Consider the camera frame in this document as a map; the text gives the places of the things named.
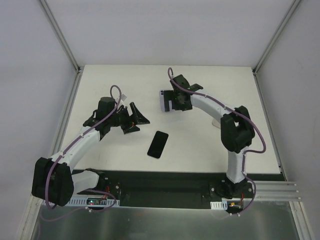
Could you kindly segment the phone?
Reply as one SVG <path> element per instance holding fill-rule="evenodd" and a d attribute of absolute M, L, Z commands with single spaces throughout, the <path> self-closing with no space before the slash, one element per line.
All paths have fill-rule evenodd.
<path fill-rule="evenodd" d="M 159 159 L 163 153 L 163 150 L 165 148 L 168 138 L 169 138 L 168 133 L 165 133 L 162 131 L 156 131 L 152 139 L 152 142 L 149 146 L 149 149 L 147 151 L 147 155 L 149 157 Z"/>

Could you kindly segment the beige translucent phone case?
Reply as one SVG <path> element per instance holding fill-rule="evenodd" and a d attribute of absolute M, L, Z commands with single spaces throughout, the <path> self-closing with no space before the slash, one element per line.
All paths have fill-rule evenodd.
<path fill-rule="evenodd" d="M 216 119 L 213 119 L 211 124 L 218 129 L 221 128 L 221 124 Z"/>

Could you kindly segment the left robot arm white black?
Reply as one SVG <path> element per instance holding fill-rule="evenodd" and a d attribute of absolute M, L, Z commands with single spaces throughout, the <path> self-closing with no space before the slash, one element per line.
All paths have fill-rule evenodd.
<path fill-rule="evenodd" d="M 34 167 L 31 194 L 47 205 L 65 206 L 74 194 L 92 191 L 99 195 L 108 189 L 103 171 L 87 168 L 73 173 L 78 162 L 111 130 L 119 127 L 124 134 L 140 131 L 150 121 L 134 102 L 125 106 L 120 100 L 102 97 L 97 109 L 83 123 L 77 137 L 49 158 L 40 157 Z"/>

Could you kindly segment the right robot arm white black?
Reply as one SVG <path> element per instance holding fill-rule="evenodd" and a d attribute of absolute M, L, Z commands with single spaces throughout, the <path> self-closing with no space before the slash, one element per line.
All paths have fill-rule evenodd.
<path fill-rule="evenodd" d="M 215 187 L 215 193 L 226 199 L 237 197 L 247 184 L 243 154 L 255 137 L 248 109 L 244 106 L 228 109 L 225 104 L 206 94 L 199 84 L 190 85 L 181 74 L 174 77 L 169 72 L 168 77 L 172 90 L 159 92 L 161 110 L 189 111 L 195 107 L 217 121 L 221 142 L 227 149 L 228 166 L 225 180 Z"/>

